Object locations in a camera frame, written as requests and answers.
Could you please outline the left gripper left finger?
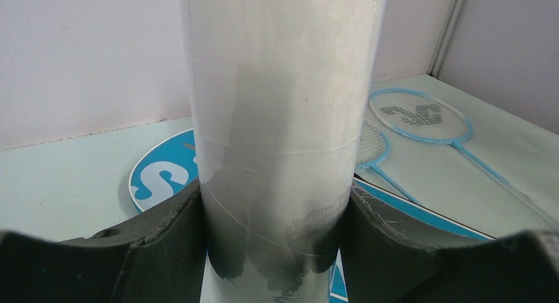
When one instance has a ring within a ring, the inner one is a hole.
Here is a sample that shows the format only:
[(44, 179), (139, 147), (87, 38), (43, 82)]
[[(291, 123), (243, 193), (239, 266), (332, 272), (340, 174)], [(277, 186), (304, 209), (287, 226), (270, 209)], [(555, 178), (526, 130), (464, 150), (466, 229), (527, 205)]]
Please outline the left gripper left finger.
[(193, 181), (90, 238), (1, 232), (2, 302), (198, 302), (206, 239)]

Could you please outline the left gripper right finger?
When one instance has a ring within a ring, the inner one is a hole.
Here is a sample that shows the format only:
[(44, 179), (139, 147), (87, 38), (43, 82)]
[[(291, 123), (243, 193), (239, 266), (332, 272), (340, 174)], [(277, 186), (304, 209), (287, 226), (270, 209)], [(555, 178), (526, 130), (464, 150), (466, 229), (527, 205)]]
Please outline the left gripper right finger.
[(350, 302), (557, 302), (558, 233), (492, 239), (355, 185), (341, 260)]

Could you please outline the white shuttlecock tube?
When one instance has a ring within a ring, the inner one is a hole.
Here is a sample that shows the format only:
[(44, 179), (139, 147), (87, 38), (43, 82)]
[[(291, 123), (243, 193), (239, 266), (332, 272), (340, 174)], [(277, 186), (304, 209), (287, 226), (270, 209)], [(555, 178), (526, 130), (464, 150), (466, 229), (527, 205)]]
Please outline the white shuttlecock tube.
[(216, 302), (327, 302), (386, 0), (180, 0)]

